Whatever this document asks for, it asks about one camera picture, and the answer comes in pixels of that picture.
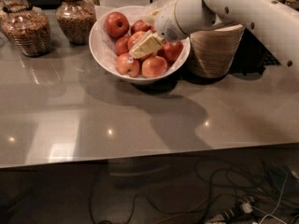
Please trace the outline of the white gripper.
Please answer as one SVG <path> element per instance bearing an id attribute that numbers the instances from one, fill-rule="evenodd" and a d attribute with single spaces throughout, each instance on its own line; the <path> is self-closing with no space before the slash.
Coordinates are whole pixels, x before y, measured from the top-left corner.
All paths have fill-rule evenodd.
<path id="1" fill-rule="evenodd" d="M 156 29 L 148 30 L 129 50 L 129 54 L 139 59 L 158 51 L 164 40 L 176 42 L 190 34 L 211 30 L 216 24 L 216 14 L 204 0 L 172 0 L 161 9 L 144 8 L 142 21 Z"/>

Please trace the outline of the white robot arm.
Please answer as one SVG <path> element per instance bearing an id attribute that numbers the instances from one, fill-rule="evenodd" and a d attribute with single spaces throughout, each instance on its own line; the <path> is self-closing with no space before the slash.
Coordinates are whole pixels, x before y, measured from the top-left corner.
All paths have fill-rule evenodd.
<path id="1" fill-rule="evenodd" d="M 130 49 L 141 58 L 199 31 L 232 23 L 246 27 L 279 61 L 299 64 L 299 12 L 277 0 L 171 0 L 157 10 L 155 31 L 147 32 Z"/>

